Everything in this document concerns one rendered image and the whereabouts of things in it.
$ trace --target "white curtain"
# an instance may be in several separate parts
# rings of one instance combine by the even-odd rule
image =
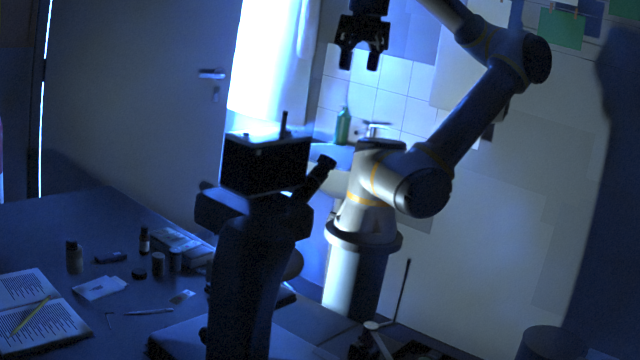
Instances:
[[[244,0],[227,108],[303,125],[320,0]]]

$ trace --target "book page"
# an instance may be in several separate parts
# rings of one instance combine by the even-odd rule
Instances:
[[[40,302],[47,295],[61,297],[38,268],[0,275],[0,310]]]
[[[69,306],[65,299],[49,300],[14,336],[13,329],[38,304],[26,305],[0,313],[0,354],[18,354],[52,349],[56,344],[73,342],[93,335],[93,331]]]

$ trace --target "sink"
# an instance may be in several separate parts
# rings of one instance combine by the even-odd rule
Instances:
[[[309,151],[307,173],[316,166],[320,155],[327,155],[336,161],[336,168],[329,172],[329,177],[322,183],[320,190],[336,199],[344,199],[347,196],[347,185],[353,162],[353,146],[340,146],[329,143],[312,143]]]

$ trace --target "table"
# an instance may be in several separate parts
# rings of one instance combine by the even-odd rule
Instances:
[[[0,274],[39,268],[69,305],[84,319],[94,337],[76,344],[32,356],[33,359],[148,359],[144,354],[154,331],[207,313],[204,276],[191,272],[166,273],[161,279],[151,275],[151,257],[138,253],[140,226],[150,231],[171,226],[184,230],[147,209],[113,187],[99,187],[0,205]],[[83,246],[84,271],[70,275],[65,265],[65,241]],[[128,255],[126,261],[96,264],[93,256],[113,251]],[[144,267],[146,280],[134,280],[131,270]],[[129,283],[119,293],[89,302],[71,288],[98,277],[118,276]],[[189,289],[196,295],[180,305],[169,299]],[[173,307],[174,312],[123,316],[134,310]],[[109,329],[105,312],[109,315]],[[298,295],[298,301],[274,312],[273,321],[313,346],[346,359],[349,344],[356,340],[362,325]],[[400,343],[383,339],[393,352]]]

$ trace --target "door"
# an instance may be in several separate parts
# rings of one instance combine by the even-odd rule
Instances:
[[[43,153],[200,229],[195,196],[201,181],[218,180],[241,7],[242,0],[54,0]],[[216,68],[224,80],[199,78]],[[45,173],[43,188],[47,181]]]

